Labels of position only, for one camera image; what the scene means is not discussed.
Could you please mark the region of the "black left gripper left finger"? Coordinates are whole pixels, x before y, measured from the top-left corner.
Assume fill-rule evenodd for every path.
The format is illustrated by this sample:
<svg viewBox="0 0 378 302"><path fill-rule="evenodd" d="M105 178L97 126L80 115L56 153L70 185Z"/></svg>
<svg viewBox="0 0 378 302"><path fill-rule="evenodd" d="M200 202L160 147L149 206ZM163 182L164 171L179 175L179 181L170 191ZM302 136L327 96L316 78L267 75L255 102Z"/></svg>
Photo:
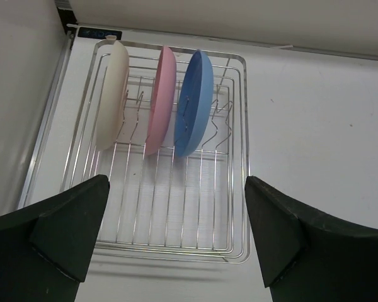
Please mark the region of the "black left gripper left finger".
<svg viewBox="0 0 378 302"><path fill-rule="evenodd" d="M97 175L0 216L0 301L74 301L110 192Z"/></svg>

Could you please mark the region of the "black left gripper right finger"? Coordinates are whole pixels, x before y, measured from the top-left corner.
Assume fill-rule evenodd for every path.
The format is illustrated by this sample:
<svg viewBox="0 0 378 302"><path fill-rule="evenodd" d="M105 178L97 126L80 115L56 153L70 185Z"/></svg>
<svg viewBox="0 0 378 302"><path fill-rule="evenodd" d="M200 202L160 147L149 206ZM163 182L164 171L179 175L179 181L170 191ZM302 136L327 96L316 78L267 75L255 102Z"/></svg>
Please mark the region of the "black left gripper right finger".
<svg viewBox="0 0 378 302"><path fill-rule="evenodd" d="M329 215L255 176L244 190L274 301L378 301L378 229Z"/></svg>

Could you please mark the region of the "cream plate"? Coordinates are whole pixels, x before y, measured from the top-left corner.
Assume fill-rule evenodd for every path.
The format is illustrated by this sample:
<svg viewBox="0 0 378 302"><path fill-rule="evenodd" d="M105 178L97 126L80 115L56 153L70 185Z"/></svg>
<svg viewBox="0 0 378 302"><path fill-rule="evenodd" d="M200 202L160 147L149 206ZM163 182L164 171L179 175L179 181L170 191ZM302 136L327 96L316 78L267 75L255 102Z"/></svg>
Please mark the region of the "cream plate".
<svg viewBox="0 0 378 302"><path fill-rule="evenodd" d="M111 49L100 97L96 122L96 148L110 148L117 140L123 122L123 106L129 78L129 53L120 42Z"/></svg>

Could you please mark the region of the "blue plate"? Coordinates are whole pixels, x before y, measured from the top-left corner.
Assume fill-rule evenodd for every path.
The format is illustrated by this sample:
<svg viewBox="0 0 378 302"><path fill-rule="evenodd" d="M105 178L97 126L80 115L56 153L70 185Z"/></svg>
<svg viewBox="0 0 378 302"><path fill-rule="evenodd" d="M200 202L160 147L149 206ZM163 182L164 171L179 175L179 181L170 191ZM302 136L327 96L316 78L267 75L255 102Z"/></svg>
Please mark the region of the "blue plate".
<svg viewBox="0 0 378 302"><path fill-rule="evenodd" d="M214 94L214 72L207 54L197 50L185 72L177 106L175 155L186 157L199 146L207 128Z"/></svg>

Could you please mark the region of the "pink plate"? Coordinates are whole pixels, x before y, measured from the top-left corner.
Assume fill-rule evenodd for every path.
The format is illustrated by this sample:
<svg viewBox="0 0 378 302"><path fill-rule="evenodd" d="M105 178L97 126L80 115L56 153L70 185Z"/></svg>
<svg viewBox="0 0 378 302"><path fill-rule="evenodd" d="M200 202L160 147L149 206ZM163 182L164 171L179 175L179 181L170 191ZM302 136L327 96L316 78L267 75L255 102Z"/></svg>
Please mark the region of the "pink plate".
<svg viewBox="0 0 378 302"><path fill-rule="evenodd" d="M159 56L156 78L151 96L145 155L156 153L164 142L171 119L175 85L175 55L169 47L163 46Z"/></svg>

